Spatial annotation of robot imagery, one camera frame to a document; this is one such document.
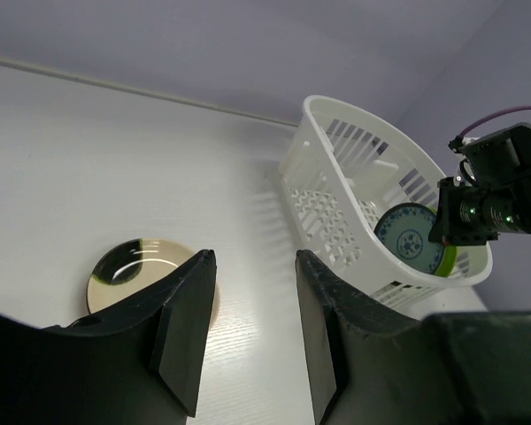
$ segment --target white table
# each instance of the white table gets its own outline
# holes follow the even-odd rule
[[[214,249],[220,313],[189,423],[313,424],[296,245],[266,178],[294,131],[0,67],[0,313],[69,324],[128,239]],[[448,290],[411,313],[483,308]]]

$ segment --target wall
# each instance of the wall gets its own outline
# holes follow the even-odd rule
[[[394,121],[503,0],[0,1],[0,58],[297,122],[310,94]]]
[[[531,104],[531,0],[504,4],[399,120],[444,171],[456,166],[447,142],[480,117],[517,104]],[[485,135],[531,112],[500,118],[476,129]],[[490,308],[531,309],[531,236],[502,235],[492,244],[494,271],[478,286]]]

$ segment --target basket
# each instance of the basket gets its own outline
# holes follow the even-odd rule
[[[438,277],[407,266],[373,233],[392,206],[437,207],[437,182],[444,173],[413,140],[385,120],[329,97],[307,97],[303,110],[280,173],[305,249],[395,309],[489,276],[488,245],[458,247],[452,273]]]

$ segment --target plate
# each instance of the plate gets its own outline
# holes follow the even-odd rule
[[[457,249],[428,241],[436,213],[424,205],[400,204],[378,221],[374,233],[405,264],[427,274],[446,277],[454,268]]]
[[[165,239],[142,238],[121,243],[98,261],[88,279],[88,311],[96,313],[135,294],[166,277],[193,255],[195,252],[190,248]],[[217,284],[209,329],[219,314],[219,305]]]

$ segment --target cable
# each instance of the cable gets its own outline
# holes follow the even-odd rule
[[[495,118],[498,118],[498,117],[501,117],[503,115],[507,115],[508,113],[514,113],[514,112],[519,112],[519,111],[531,111],[531,104],[524,105],[524,106],[513,106],[512,108],[502,109],[501,111],[497,111],[497,112],[491,113],[490,115],[486,115],[484,118],[481,118],[481,119],[477,120],[476,122],[474,122],[474,123],[470,124],[468,127],[466,127],[464,130],[462,130],[458,134],[457,138],[458,137],[464,137],[465,135],[470,133],[475,128],[481,126],[485,122],[491,121],[491,120],[493,120]]]

